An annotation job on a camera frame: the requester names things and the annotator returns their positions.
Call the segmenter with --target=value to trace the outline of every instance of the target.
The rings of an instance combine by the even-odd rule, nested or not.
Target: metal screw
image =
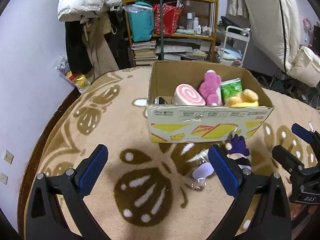
[[[251,171],[248,169],[248,168],[244,168],[242,170],[242,172],[245,174],[245,175],[250,175],[251,174]]]
[[[279,172],[274,172],[274,173],[273,173],[273,176],[274,176],[276,179],[279,179],[279,178],[280,178]]]
[[[67,171],[66,171],[66,174],[68,175],[68,176],[71,176],[72,174],[74,174],[75,173],[75,170],[74,169],[68,169]]]
[[[43,173],[39,173],[38,175],[37,175],[37,179],[42,179],[44,177],[44,174]]]

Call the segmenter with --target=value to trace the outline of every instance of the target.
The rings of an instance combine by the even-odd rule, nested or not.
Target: green tissue package
[[[236,93],[242,92],[241,79],[235,78],[221,82],[221,93],[224,100],[233,97]]]

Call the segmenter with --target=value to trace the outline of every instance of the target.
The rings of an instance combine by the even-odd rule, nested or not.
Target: pink plush toy
[[[199,88],[199,93],[207,106],[222,106],[220,85],[221,77],[214,70],[210,69],[204,74],[204,82]]]

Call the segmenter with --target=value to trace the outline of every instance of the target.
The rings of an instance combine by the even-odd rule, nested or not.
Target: wall socket
[[[12,163],[12,160],[13,160],[13,157],[14,157],[13,154],[11,154],[8,150],[6,150],[3,159],[4,159],[7,163],[11,164],[11,163]]]
[[[7,185],[8,182],[8,176],[3,174],[2,172],[0,172],[0,182],[2,182],[5,185]]]

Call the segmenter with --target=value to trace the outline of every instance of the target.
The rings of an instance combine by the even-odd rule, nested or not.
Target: red gift bag
[[[155,12],[155,33],[160,34],[160,4],[153,6]],[[179,8],[173,5],[163,5],[163,33],[174,34],[178,28],[178,20],[180,19],[183,7]]]

